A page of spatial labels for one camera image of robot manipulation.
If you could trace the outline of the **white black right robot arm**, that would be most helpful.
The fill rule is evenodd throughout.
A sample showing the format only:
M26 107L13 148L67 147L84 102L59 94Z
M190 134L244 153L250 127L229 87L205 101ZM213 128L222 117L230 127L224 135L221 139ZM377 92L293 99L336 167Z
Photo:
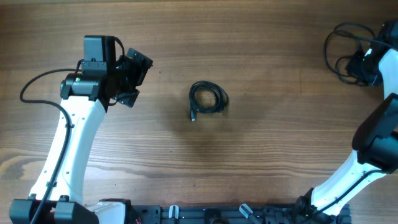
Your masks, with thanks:
M378 34L360 37L338 24L330 37L353 39L358 45L346 55L346 73L340 61L329 69L340 81L355 86L383 86L383 102L356 130L347 160L324 183L297 199L290 218L295 223L341 223L343 207L367 185L397 170L397 21L387 20Z

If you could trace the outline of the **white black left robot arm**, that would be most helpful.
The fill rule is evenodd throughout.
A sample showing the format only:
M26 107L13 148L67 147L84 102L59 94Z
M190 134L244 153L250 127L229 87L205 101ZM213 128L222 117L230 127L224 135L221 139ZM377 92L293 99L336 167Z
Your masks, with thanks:
M83 182L96 132L110 106L133 107L153 61L134 49L116 55L115 36L87 35L84 56L60 85L57 130L39 178L26 199L12 201L13 223L137 223L130 200L84 206Z

